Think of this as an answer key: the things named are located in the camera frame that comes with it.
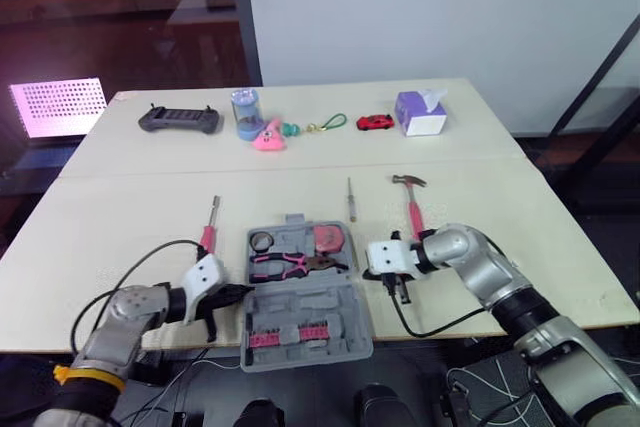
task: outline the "pliers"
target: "pliers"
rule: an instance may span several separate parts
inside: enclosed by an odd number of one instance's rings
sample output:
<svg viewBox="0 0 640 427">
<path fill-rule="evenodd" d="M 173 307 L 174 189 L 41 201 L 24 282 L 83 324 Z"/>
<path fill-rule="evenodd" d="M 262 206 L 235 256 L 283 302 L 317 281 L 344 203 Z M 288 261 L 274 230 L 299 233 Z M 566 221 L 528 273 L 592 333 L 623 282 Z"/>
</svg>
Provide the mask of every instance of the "pliers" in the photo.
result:
<svg viewBox="0 0 640 427">
<path fill-rule="evenodd" d="M 348 267 L 344 264 L 340 264 L 337 260 L 331 257 L 307 257 L 302 252 L 294 253 L 281 253 L 274 252 L 270 254 L 254 255 L 249 257 L 249 260 L 254 264 L 262 262 L 271 262 L 274 260 L 284 260 L 285 262 L 291 262 L 295 264 L 292 269 L 285 269 L 281 274 L 251 274 L 249 281 L 252 284 L 259 284 L 263 282 L 271 282 L 274 280 L 286 280 L 293 278 L 302 278 L 309 275 L 312 270 L 325 270 L 329 267 L 336 267 L 341 270 L 347 270 Z"/>
</svg>

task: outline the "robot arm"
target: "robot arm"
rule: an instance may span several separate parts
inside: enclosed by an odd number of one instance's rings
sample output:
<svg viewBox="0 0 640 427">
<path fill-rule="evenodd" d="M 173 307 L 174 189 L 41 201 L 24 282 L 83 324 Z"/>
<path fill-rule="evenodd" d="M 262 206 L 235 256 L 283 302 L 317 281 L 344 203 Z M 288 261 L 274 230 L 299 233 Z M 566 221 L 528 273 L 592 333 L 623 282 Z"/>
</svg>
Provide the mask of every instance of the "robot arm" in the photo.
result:
<svg viewBox="0 0 640 427">
<path fill-rule="evenodd" d="M 241 300 L 251 290 L 224 285 L 222 263 L 208 254 L 179 288 L 168 284 L 119 290 L 71 367 L 56 373 L 62 386 L 36 427 L 105 427 L 140 350 L 142 335 L 164 323 L 185 325 L 208 318 L 211 310 Z"/>
<path fill-rule="evenodd" d="M 449 224 L 423 241 L 369 244 L 373 274 L 414 279 L 453 268 L 465 287 L 515 340 L 514 348 L 553 399 L 561 425 L 638 425 L 640 393 L 569 318 L 561 316 L 481 232 Z"/>
</svg>

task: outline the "screwdriver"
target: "screwdriver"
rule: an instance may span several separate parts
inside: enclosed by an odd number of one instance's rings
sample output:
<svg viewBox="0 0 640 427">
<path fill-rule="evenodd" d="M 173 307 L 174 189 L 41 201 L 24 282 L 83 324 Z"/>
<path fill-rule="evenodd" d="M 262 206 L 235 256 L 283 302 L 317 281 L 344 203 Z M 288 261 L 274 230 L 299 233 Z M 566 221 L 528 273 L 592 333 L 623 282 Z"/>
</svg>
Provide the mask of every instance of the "screwdriver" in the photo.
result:
<svg viewBox="0 0 640 427">
<path fill-rule="evenodd" d="M 349 220 L 351 222 L 356 221 L 356 199 L 353 196 L 353 190 L 351 189 L 351 177 L 347 178 L 347 202 L 349 203 Z"/>
<path fill-rule="evenodd" d="M 204 226 L 202 238 L 200 239 L 200 245 L 202 245 L 210 254 L 213 254 L 216 249 L 216 229 L 214 225 L 219 206 L 220 197 L 216 195 L 213 197 L 213 205 L 211 206 L 211 214 L 209 215 L 209 224 Z"/>
</svg>

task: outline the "green keychain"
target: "green keychain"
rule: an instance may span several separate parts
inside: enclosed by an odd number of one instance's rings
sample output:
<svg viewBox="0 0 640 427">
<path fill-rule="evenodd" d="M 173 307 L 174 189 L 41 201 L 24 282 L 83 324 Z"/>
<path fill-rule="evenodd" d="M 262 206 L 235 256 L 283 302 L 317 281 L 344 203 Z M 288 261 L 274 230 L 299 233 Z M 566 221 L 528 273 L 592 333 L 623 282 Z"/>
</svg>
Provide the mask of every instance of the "green keychain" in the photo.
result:
<svg viewBox="0 0 640 427">
<path fill-rule="evenodd" d="M 306 131 L 309 133 L 312 132 L 324 132 L 325 130 L 337 129 L 338 127 L 342 127 L 347 123 L 347 116 L 343 113 L 338 113 L 327 120 L 321 126 L 316 124 L 307 125 Z M 302 133 L 302 129 L 297 124 L 287 124 L 283 123 L 281 128 L 282 135 L 285 137 L 296 137 Z"/>
</svg>

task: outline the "tissue box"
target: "tissue box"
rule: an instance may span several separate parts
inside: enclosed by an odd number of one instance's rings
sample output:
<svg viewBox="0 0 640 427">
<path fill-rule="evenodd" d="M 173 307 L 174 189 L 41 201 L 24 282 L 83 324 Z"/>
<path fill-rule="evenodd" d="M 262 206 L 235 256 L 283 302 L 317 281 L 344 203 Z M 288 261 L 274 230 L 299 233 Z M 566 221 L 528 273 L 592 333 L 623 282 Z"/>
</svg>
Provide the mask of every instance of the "tissue box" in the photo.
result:
<svg viewBox="0 0 640 427">
<path fill-rule="evenodd" d="M 421 92 L 400 92 L 396 100 L 396 117 L 404 135 L 437 135 L 442 130 L 447 112 L 440 102 L 434 109 L 427 109 L 425 95 Z"/>
</svg>

